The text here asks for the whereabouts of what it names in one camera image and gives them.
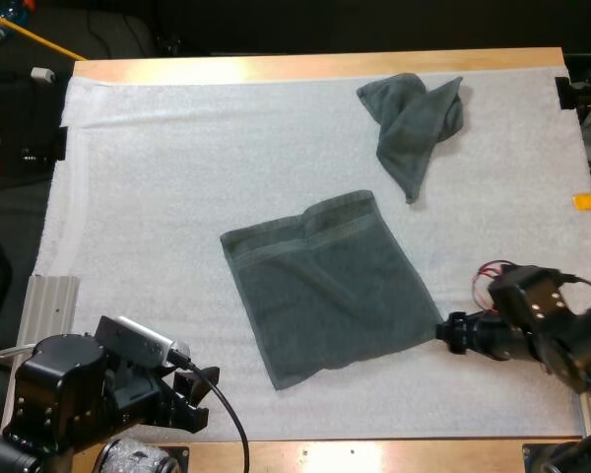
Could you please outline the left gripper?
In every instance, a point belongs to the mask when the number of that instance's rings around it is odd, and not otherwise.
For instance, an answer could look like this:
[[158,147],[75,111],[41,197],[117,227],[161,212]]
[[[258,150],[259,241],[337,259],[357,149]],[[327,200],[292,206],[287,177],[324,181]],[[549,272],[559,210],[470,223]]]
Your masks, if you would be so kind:
[[221,370],[217,367],[196,372],[178,371],[173,389],[164,378],[173,368],[145,368],[112,355],[106,372],[108,420],[113,430],[136,425],[171,427],[197,434],[208,425],[209,409],[198,407],[212,390],[206,379],[217,385]]

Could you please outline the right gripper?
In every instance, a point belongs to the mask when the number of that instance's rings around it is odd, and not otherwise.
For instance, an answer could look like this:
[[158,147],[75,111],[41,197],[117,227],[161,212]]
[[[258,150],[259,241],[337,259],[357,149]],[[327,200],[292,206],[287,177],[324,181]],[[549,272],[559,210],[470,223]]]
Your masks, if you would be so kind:
[[455,355],[473,351],[498,362],[528,359],[524,334],[488,311],[451,312],[447,321],[436,325],[435,338],[447,342],[449,352]]

